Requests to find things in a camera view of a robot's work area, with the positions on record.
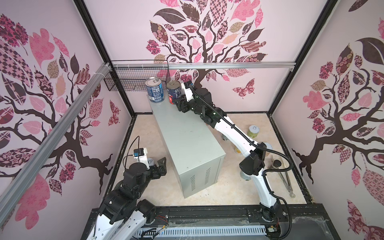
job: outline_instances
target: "beige marble tabletop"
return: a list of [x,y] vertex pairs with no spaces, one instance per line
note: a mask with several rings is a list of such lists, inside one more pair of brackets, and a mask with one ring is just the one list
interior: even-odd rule
[[[260,133],[255,138],[255,141],[268,142],[272,145],[274,150],[282,152],[282,148],[266,114],[242,113],[228,114],[228,116],[236,126],[245,133],[250,125],[258,126],[260,128]],[[231,142],[226,142],[221,139],[220,132],[211,127],[209,128],[226,153],[217,183],[185,199],[172,169],[172,165],[167,163],[167,175],[162,176],[160,179],[152,180],[144,191],[141,199],[147,199],[156,206],[251,205],[260,203],[260,198],[253,182],[245,181],[240,176],[239,163],[244,157],[235,153],[235,146]],[[155,162],[162,157],[167,157],[153,115],[137,116],[128,146],[138,135],[140,136],[140,147],[147,148],[148,157],[153,158]],[[134,143],[130,150],[130,154],[133,153],[134,148],[137,148],[137,143]],[[266,167],[272,163],[273,158],[273,154],[266,157]],[[128,157],[126,163],[127,167],[132,163],[134,163],[133,157]],[[119,168],[114,185],[123,179],[123,172],[124,163],[122,163]],[[277,172],[268,173],[267,178],[272,190],[276,195],[285,198],[288,204],[305,204],[306,201],[293,172],[290,171],[288,174],[291,180],[293,193],[296,197],[291,198],[289,196],[289,193]]]

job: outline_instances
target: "blue can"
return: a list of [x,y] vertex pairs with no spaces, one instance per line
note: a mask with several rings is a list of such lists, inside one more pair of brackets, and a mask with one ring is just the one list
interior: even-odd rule
[[169,81],[167,83],[167,91],[169,96],[169,102],[172,102],[173,99],[181,97],[181,84],[179,81]]
[[157,77],[148,78],[145,81],[149,100],[153,103],[159,103],[164,100],[163,84],[161,79]]

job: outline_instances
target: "can with red label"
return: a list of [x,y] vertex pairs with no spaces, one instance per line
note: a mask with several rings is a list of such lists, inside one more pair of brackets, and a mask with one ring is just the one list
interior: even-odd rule
[[179,81],[169,81],[167,83],[167,91],[169,95],[169,102],[172,102],[173,99],[181,97],[181,84]]

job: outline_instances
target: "wallpaper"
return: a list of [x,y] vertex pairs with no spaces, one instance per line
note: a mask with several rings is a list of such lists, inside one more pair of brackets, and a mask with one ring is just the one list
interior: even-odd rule
[[342,1],[274,114],[341,239],[384,239],[383,7]]
[[[156,0],[148,4],[116,0],[108,5],[89,1],[87,6],[113,60],[252,63],[294,61],[324,3],[296,1],[306,7],[303,15],[295,14],[298,9],[293,3],[264,0]],[[128,13],[119,15],[118,8]],[[113,23],[105,18],[109,12],[117,15]],[[112,29],[119,29],[113,37]],[[287,71],[192,69],[171,70],[170,76],[208,88],[215,105],[225,111],[266,111]],[[145,92],[127,94],[135,111],[151,111]]]
[[[54,20],[55,26],[45,23],[52,15],[31,21],[17,5],[7,2],[0,15],[1,193],[102,64],[71,2],[31,4],[33,14],[58,7],[72,19]],[[99,84],[1,226],[0,239],[80,238],[103,197],[129,121],[118,93]]]

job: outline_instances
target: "wire basket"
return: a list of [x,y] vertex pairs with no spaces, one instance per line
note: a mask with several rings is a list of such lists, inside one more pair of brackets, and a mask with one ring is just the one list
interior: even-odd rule
[[166,89],[166,85],[170,81],[168,61],[166,60],[159,64],[153,64],[153,60],[124,60],[124,64],[114,64],[113,68],[117,76],[113,77],[115,73],[110,71],[104,78],[109,91],[147,91],[145,81],[150,77],[160,78],[163,88]]

